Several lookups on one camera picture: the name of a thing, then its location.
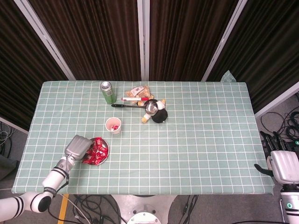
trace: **yellow tape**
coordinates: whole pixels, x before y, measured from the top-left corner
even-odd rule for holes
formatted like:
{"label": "yellow tape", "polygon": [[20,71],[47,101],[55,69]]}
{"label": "yellow tape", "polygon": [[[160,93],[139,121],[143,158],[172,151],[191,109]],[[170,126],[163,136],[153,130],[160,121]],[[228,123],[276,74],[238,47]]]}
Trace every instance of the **yellow tape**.
{"label": "yellow tape", "polygon": [[[65,194],[64,197],[62,198],[61,202],[61,207],[60,207],[60,213],[59,213],[59,219],[64,219],[65,218],[65,213],[66,213],[66,207],[67,207],[67,199],[69,198],[69,194]],[[64,221],[59,221],[57,224],[63,224]]]}

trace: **green checkered tablecloth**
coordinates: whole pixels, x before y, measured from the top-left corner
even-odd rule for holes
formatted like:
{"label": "green checkered tablecloth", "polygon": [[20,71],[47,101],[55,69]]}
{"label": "green checkered tablecloth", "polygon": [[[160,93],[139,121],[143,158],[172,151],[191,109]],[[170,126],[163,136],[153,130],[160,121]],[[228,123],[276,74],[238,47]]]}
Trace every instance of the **green checkered tablecloth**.
{"label": "green checkered tablecloth", "polygon": [[[99,81],[45,82],[41,89],[13,192],[42,192],[43,179],[78,134],[102,137],[110,156],[100,166],[75,163],[70,194],[262,194],[272,179],[245,83],[111,82],[117,102],[147,84],[166,99],[168,119],[141,122],[143,110],[107,105]],[[105,129],[110,117],[122,132]]]}

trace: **green can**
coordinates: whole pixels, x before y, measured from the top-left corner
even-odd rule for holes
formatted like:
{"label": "green can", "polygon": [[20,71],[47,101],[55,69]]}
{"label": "green can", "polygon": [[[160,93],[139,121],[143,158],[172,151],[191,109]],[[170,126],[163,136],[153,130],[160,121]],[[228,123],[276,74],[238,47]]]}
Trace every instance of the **green can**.
{"label": "green can", "polygon": [[112,85],[110,82],[102,82],[101,90],[104,95],[104,98],[108,104],[114,104],[116,102],[116,96],[112,90]]}

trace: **silver metal base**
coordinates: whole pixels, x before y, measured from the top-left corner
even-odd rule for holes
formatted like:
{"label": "silver metal base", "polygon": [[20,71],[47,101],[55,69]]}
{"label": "silver metal base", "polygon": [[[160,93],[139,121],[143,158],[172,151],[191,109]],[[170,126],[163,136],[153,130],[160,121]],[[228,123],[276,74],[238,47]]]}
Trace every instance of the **silver metal base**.
{"label": "silver metal base", "polygon": [[145,218],[148,218],[148,223],[150,224],[167,224],[171,204],[177,195],[155,195],[150,197],[112,195],[112,197],[116,200],[120,208],[121,216],[132,224],[136,220],[134,216],[138,218],[145,216]]}

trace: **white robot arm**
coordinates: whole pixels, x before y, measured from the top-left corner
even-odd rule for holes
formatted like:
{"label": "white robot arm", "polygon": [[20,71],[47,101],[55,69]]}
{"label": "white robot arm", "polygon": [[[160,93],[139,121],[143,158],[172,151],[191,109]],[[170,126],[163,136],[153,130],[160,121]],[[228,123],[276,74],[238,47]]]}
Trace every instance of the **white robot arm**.
{"label": "white robot arm", "polygon": [[75,135],[65,148],[65,156],[61,158],[43,181],[43,193],[27,192],[21,196],[0,200],[0,222],[18,217],[24,210],[37,213],[46,211],[62,181],[67,178],[68,182],[68,176],[74,162],[83,158],[91,144],[92,141],[89,139]]}

